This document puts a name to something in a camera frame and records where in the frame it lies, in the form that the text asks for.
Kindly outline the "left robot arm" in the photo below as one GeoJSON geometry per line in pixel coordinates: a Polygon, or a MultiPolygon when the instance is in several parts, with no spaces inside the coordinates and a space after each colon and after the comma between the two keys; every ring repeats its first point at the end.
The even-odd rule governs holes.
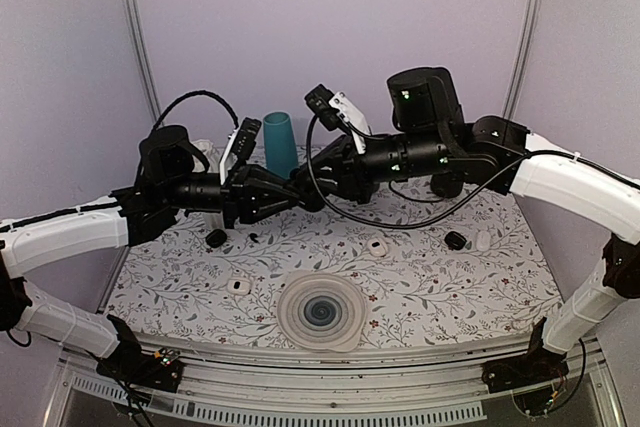
{"type": "Polygon", "coordinates": [[[128,381],[148,373],[148,359],[121,319],[75,307],[34,285],[26,273],[56,261],[108,248],[133,247],[157,239],[180,211],[219,214],[225,227],[252,224],[294,207],[322,208],[308,173],[283,179],[247,163],[255,146],[251,120],[229,143],[236,163],[213,172],[204,153],[180,125],[161,127],[139,145],[141,166],[131,187],[90,204],[1,224],[1,329],[36,333],[88,351],[128,381]]]}

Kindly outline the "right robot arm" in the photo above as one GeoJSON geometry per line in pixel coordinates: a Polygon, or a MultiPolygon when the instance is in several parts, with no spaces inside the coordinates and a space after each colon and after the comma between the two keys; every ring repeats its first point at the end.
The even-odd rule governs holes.
{"type": "Polygon", "coordinates": [[[472,185],[540,200],[604,228],[611,236],[591,276],[530,338],[517,374],[537,383],[591,328],[639,295],[639,184],[498,117],[466,122],[450,72],[416,67],[387,81],[394,134],[373,134],[363,113],[341,92],[317,86],[306,105],[326,129],[343,132],[330,158],[330,191],[367,202],[374,186],[428,177],[442,198],[466,204],[472,185]]]}

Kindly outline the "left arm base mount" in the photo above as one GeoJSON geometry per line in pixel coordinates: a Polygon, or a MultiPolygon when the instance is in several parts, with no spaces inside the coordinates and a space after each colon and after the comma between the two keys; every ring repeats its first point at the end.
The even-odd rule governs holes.
{"type": "Polygon", "coordinates": [[[122,319],[113,315],[107,319],[114,325],[119,343],[111,355],[98,359],[96,372],[124,384],[176,393],[184,370],[180,352],[163,347],[154,353],[144,353],[122,319]]]}

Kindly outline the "black oval earbud case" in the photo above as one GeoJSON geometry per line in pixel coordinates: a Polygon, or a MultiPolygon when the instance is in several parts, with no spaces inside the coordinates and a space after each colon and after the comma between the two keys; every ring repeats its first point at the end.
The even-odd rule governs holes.
{"type": "Polygon", "coordinates": [[[285,181],[285,189],[296,198],[297,206],[307,212],[319,212],[326,207],[307,168],[293,169],[285,181]]]}

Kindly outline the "white earbud charging case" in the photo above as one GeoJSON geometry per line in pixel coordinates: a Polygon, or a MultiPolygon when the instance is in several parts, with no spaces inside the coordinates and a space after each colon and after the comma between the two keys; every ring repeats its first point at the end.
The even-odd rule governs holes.
{"type": "Polygon", "coordinates": [[[389,247],[381,238],[371,238],[367,242],[367,249],[373,257],[385,257],[389,253],[389,247]]]}

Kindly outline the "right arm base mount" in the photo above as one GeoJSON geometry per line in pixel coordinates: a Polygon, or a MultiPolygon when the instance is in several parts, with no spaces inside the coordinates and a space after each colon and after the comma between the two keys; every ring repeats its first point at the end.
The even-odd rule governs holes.
{"type": "Polygon", "coordinates": [[[482,365],[481,380],[490,393],[518,389],[565,376],[569,372],[566,353],[555,353],[543,344],[547,318],[538,321],[523,354],[487,361],[482,365]]]}

